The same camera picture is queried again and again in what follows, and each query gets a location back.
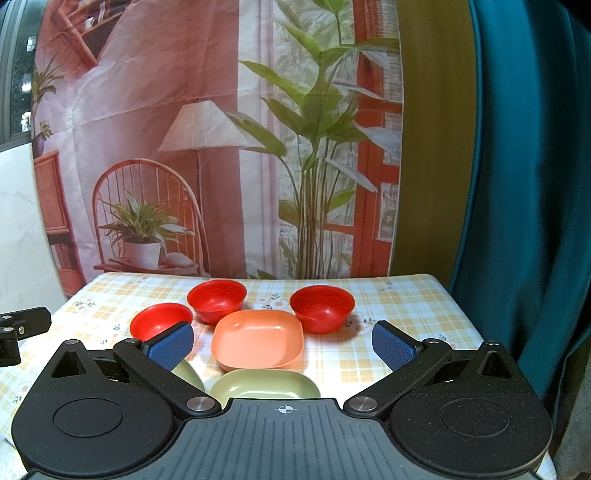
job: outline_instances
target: crosshair marking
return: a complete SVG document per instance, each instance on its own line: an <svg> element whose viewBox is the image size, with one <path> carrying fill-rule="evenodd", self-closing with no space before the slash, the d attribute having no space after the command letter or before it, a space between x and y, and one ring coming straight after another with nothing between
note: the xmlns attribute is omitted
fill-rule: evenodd
<svg viewBox="0 0 591 480"><path fill-rule="evenodd" d="M282 405L279 408L276 408L276 410L279 410L281 413L283 413L283 415L287 415L288 413L293 412L294 410L297 410L297 408L294 408L292 406L289 406L287 403L285 405Z"/></svg>

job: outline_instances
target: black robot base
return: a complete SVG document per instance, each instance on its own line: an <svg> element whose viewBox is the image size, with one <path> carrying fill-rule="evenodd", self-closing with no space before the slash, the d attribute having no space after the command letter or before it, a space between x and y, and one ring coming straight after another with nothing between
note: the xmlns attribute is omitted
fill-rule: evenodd
<svg viewBox="0 0 591 480"><path fill-rule="evenodd" d="M112 351L69 340L12 437L31 480L536 478L551 421L499 342L454 351L378 322L372 344L394 371L342 409L321 398L222 410L139 340Z"/></svg>

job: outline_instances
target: floral print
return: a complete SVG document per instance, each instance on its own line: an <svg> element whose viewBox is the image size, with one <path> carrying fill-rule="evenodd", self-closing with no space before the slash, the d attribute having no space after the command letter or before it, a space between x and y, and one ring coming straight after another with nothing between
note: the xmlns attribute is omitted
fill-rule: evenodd
<svg viewBox="0 0 591 480"><path fill-rule="evenodd" d="M125 338L125 335L123 332L121 332L121 325L117 324L113 327L113 334L111 334L111 336L108 338L103 338L99 342L99 345L100 346L105 346L107 344L113 345L113 344L119 342L120 340L122 340L123 338Z"/></svg>
<svg viewBox="0 0 591 480"><path fill-rule="evenodd" d="M258 297L254 306L255 310L288 310L290 303L282 299L281 295L274 293L270 297Z"/></svg>
<svg viewBox="0 0 591 480"><path fill-rule="evenodd" d="M384 282L384 286L382 288L378 288L379 292L384 291L396 291L396 287L391 281Z"/></svg>
<svg viewBox="0 0 591 480"><path fill-rule="evenodd" d="M377 320L368 317L360 317L357 313L352 313L345 320L344 328L348 328L355 335L367 335L371 333Z"/></svg>
<svg viewBox="0 0 591 480"><path fill-rule="evenodd" d="M440 340L443 340L444 342L446 342L454 350L459 349L457 343L454 342L453 340L448 340L447 336L445 336L443 333L438 333L437 335L428 335L428 336L425 336L424 338L439 338Z"/></svg>
<svg viewBox="0 0 591 480"><path fill-rule="evenodd" d="M31 388L31 385L31 381L21 383L17 389L15 396L12 398L11 403L14 405L18 405L20 402L22 402L22 399L25 398L25 395L27 395L27 392Z"/></svg>
<svg viewBox="0 0 591 480"><path fill-rule="evenodd" d="M140 277L137 280L130 280L129 282L126 282L125 285L139 285L140 283L142 283L144 280L147 280L148 277L144 276L144 277Z"/></svg>
<svg viewBox="0 0 591 480"><path fill-rule="evenodd" d="M96 305L94 299L88 297L85 300L78 300L73 303L74 313L83 312L84 310L91 309Z"/></svg>

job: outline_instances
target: lamp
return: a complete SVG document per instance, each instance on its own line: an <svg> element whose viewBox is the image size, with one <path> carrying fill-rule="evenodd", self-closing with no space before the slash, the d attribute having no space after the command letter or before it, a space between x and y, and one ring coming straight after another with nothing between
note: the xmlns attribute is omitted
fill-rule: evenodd
<svg viewBox="0 0 591 480"><path fill-rule="evenodd" d="M246 147L249 141L211 100L183 105L158 151L199 150L215 147ZM197 162L199 203L203 210L201 168ZM209 263L209 247L204 226L203 238Z"/></svg>

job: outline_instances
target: wooden cabinet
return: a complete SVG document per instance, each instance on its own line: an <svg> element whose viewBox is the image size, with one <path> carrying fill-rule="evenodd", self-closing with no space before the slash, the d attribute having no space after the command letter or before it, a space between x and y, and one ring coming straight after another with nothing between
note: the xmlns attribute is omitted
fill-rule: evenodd
<svg viewBox="0 0 591 480"><path fill-rule="evenodd" d="M37 157L34 160L34 168L47 240L61 285L69 298L86 282L64 200L58 152L52 151Z"/></svg>
<svg viewBox="0 0 591 480"><path fill-rule="evenodd" d="M91 69L131 0L64 0L51 15L72 50Z"/></svg>

